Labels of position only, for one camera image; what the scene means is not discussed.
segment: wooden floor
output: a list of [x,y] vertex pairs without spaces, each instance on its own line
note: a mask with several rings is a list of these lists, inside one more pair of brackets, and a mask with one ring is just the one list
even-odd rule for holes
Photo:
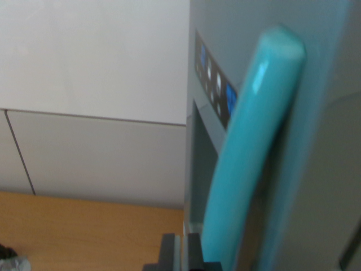
[[0,192],[0,243],[33,271],[141,271],[163,233],[182,235],[183,211]]

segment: teal handle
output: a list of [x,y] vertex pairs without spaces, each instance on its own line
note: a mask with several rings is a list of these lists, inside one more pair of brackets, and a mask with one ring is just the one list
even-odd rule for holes
[[283,27],[261,35],[228,126],[210,188],[201,243],[205,261],[232,271],[258,177],[305,60],[302,41]]

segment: gray appliance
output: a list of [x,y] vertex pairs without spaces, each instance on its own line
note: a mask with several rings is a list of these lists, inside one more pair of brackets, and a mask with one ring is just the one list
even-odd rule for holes
[[[279,24],[303,40],[307,60],[235,269],[361,270],[361,2],[191,1],[184,231],[202,232],[230,106],[260,34]],[[203,51],[219,82],[199,71]]]

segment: white cabinet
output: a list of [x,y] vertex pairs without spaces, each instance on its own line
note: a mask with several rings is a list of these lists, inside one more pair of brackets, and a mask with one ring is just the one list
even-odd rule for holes
[[32,193],[4,111],[0,110],[0,190]]
[[37,195],[183,205],[185,126],[8,116]]
[[189,1],[0,4],[0,108],[186,123]]

